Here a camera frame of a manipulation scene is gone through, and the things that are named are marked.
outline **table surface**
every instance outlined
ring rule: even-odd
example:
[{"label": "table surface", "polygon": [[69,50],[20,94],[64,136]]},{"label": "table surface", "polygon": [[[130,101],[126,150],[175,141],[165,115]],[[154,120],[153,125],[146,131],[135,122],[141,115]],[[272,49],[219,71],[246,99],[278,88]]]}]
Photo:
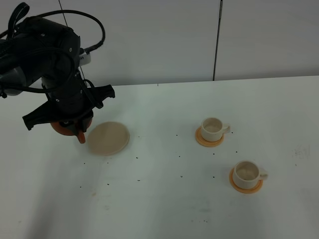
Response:
[{"label": "table surface", "polygon": [[[1,239],[319,238],[319,77],[114,89],[88,130],[128,127],[108,157],[47,124],[28,131],[44,95],[0,100]],[[216,148],[195,141],[206,117],[232,127]],[[241,160],[269,172],[256,194],[228,181]]]}]

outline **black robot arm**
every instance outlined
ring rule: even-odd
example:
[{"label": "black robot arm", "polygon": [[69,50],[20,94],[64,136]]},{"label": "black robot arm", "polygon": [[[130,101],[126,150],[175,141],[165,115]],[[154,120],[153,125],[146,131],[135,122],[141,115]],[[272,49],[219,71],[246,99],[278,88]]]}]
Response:
[{"label": "black robot arm", "polygon": [[[59,133],[79,138],[92,120],[92,109],[103,107],[105,98],[115,97],[110,85],[94,87],[88,80],[83,80],[78,71],[84,53],[87,55],[103,44],[104,28],[91,16],[101,26],[103,37],[98,44],[83,50],[80,37],[70,27],[42,16],[28,17],[16,25],[26,15],[26,6],[21,3],[14,10],[8,31],[0,34],[1,37],[7,34],[6,40],[0,40],[0,94],[6,98],[22,91],[46,93],[47,102],[23,117],[27,128],[31,130],[36,124],[51,123]],[[42,78],[43,89],[29,87],[39,78]]]}]

